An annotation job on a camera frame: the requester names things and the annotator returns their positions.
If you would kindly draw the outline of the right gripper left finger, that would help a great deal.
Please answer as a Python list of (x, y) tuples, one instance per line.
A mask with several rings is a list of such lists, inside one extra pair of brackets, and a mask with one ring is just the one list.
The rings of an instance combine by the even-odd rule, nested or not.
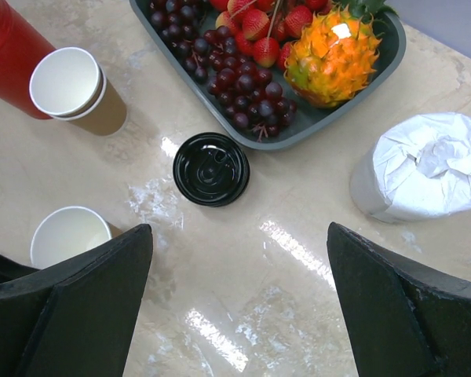
[(0, 376), (120, 376), (152, 263), (141, 224), (46, 269), (0, 255)]

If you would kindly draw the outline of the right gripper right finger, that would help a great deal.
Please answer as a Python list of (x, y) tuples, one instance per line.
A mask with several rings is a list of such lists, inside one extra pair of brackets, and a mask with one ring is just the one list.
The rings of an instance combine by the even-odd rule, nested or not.
[(471, 376), (471, 282), (332, 222), (327, 253), (361, 376)]

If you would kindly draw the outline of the brown paper coffee cup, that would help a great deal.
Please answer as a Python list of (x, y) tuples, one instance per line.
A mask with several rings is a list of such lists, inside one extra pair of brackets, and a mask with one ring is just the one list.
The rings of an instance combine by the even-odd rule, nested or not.
[(94, 249), (122, 234), (96, 211), (82, 206), (55, 210), (42, 220), (31, 240), (30, 259), (45, 269)]

